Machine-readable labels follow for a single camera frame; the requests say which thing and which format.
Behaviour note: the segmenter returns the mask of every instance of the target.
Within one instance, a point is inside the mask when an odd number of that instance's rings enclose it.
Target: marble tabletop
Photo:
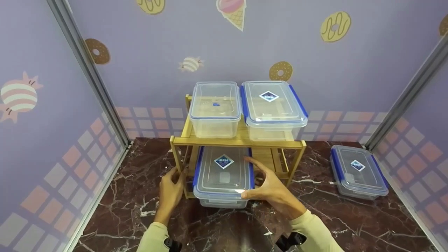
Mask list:
[[[307,142],[290,190],[319,216],[345,251],[436,251],[392,189],[374,201],[338,194],[328,160],[334,144]],[[293,152],[287,152],[289,160]],[[154,220],[160,177],[175,166],[168,139],[137,138],[79,239],[75,252],[134,252]],[[183,252],[280,251],[275,241],[291,231],[266,202],[245,209],[205,208],[182,199],[168,225]]]

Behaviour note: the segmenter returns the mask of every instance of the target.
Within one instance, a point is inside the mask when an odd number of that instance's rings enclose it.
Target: beige sleeve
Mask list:
[[[327,226],[309,210],[289,223],[293,232],[306,236],[306,241],[300,246],[304,252],[343,252]]]
[[[168,252],[164,241],[168,238],[168,229],[164,224],[153,222],[143,234],[137,252]]]

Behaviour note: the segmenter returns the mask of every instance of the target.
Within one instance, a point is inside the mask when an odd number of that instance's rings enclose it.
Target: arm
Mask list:
[[[159,207],[155,213],[154,222],[151,223],[148,230],[143,234],[142,240],[140,240],[137,252],[169,251],[169,248],[164,244],[165,239],[169,237],[167,229],[168,221],[182,198],[186,176],[187,169],[184,169],[179,175],[177,168],[174,167],[162,177],[159,185]]]
[[[305,252],[341,252],[342,248],[333,239],[330,230],[319,217],[309,210],[284,186],[275,173],[261,162],[245,159],[256,165],[264,175],[263,184],[256,189],[244,191],[243,199],[266,200],[273,208],[288,218],[293,232],[306,236],[300,247]]]

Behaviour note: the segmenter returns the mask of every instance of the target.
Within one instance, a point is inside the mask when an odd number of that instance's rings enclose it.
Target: clear plastic container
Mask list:
[[[341,194],[374,200],[389,193],[378,163],[367,150],[334,145],[330,161]]]
[[[206,207],[244,208],[241,193],[254,188],[254,169],[243,159],[250,148],[201,147],[193,180],[193,193]]]
[[[294,141],[298,128],[308,123],[296,92],[284,81],[247,81],[240,92],[253,141]]]
[[[236,82],[198,82],[194,86],[190,120],[199,138],[232,138],[241,119]]]

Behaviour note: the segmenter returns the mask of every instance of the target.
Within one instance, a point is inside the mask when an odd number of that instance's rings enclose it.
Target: wooden shelf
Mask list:
[[[186,95],[185,104],[187,110],[190,108],[190,103],[191,96]],[[278,178],[282,179],[285,185],[288,186],[305,151],[306,143],[303,140],[295,141],[289,130],[286,130],[283,133],[285,139],[287,139],[286,141],[252,141],[249,138],[249,130],[244,122],[244,118],[241,117],[241,120],[238,122],[237,135],[234,138],[198,138],[194,133],[193,124],[188,116],[181,136],[171,136],[170,144],[179,171],[181,171],[183,166],[185,167],[188,163],[189,177],[194,176],[200,146],[248,147],[252,148],[253,158],[273,170]],[[187,146],[187,156],[183,162],[181,162],[178,146]],[[288,165],[283,149],[297,150],[291,165]],[[187,191],[187,189],[185,189],[184,193],[187,199],[195,198],[192,191]]]
[[[196,170],[196,163],[198,162],[200,146],[193,146],[188,162],[188,177],[193,177]],[[284,154],[277,149],[269,148],[252,148],[252,157],[262,162],[269,169],[273,170],[280,179],[288,179],[288,166],[281,164],[281,158],[285,158]]]

